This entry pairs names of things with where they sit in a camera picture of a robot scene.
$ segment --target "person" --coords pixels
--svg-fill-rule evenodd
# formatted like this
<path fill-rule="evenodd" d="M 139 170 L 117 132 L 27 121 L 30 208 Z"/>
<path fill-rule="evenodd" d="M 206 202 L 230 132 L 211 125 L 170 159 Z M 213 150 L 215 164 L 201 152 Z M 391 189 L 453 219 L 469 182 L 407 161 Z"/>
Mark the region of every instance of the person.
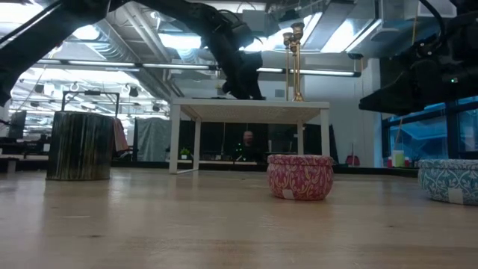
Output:
<path fill-rule="evenodd" d="M 254 141 L 254 134 L 251 131 L 245 131 L 243 134 L 242 157 L 240 161 L 263 161 L 264 153 L 261 147 Z"/>

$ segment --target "brass candlestick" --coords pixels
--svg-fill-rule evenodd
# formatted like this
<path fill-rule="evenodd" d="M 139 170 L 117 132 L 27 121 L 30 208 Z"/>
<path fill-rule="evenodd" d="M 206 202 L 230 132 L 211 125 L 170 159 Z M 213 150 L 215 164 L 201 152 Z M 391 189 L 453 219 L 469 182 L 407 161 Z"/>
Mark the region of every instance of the brass candlestick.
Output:
<path fill-rule="evenodd" d="M 289 48 L 291 47 L 291 37 L 292 33 L 285 33 L 282 35 L 284 37 L 284 46 L 285 46 L 285 100 L 289 101 L 289 76 L 290 76 L 290 67 L 289 67 Z"/>
<path fill-rule="evenodd" d="M 295 68 L 295 71 L 294 71 L 294 86 L 295 86 L 295 90 L 294 90 L 294 101 L 295 102 L 303 102 L 304 101 L 304 97 L 302 96 L 302 93 L 301 93 L 301 85 L 300 85 L 300 46 L 301 46 L 301 43 L 300 43 L 300 40 L 302 39 L 302 37 L 304 36 L 304 27 L 305 27 L 305 24 L 303 22 L 296 22 L 294 23 L 293 25 L 291 25 L 292 27 L 292 31 L 293 31 L 293 36 L 292 38 L 294 39 L 294 41 L 292 42 L 295 46 L 295 62 L 294 62 L 294 66 L 296 66 Z"/>

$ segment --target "table leg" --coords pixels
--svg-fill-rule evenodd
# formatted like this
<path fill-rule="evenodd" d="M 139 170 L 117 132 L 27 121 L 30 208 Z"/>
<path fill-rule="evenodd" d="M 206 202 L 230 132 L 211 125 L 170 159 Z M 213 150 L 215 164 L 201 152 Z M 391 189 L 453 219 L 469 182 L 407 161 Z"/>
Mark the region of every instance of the table leg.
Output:
<path fill-rule="evenodd" d="M 199 151 L 201 146 L 201 120 L 196 119 L 196 131 L 194 133 L 194 159 L 193 169 L 199 169 Z"/>
<path fill-rule="evenodd" d="M 171 145 L 170 145 L 170 173 L 178 172 L 179 124 L 181 123 L 181 106 L 171 105 Z"/>
<path fill-rule="evenodd" d="M 329 109 L 320 110 L 322 156 L 330 156 Z"/>
<path fill-rule="evenodd" d="M 297 153 L 304 155 L 304 123 L 302 120 L 297 122 Z"/>

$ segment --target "white table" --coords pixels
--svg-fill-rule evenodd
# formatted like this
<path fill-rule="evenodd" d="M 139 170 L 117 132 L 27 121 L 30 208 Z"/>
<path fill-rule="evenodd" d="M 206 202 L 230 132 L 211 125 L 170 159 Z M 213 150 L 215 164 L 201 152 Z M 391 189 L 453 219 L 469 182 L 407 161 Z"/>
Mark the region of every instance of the white table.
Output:
<path fill-rule="evenodd" d="M 201 123 L 275 123 L 297 124 L 297 147 L 304 154 L 303 124 L 320 115 L 322 155 L 330 156 L 328 102 L 278 102 L 233 99 L 174 99 L 170 119 L 170 173 L 187 173 L 199 169 Z M 178 171 L 179 123 L 181 112 L 196 121 L 193 169 Z"/>

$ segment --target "wooden table surface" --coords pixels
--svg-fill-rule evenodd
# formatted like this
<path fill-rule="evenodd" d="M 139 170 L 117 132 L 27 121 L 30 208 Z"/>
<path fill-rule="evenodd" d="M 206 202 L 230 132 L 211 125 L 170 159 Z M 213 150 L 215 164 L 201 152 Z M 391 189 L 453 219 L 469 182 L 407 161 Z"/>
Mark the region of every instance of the wooden table surface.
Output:
<path fill-rule="evenodd" d="M 476 269 L 478 208 L 414 179 L 335 177 L 323 202 L 265 173 L 113 169 L 103 182 L 0 176 L 0 268 Z"/>

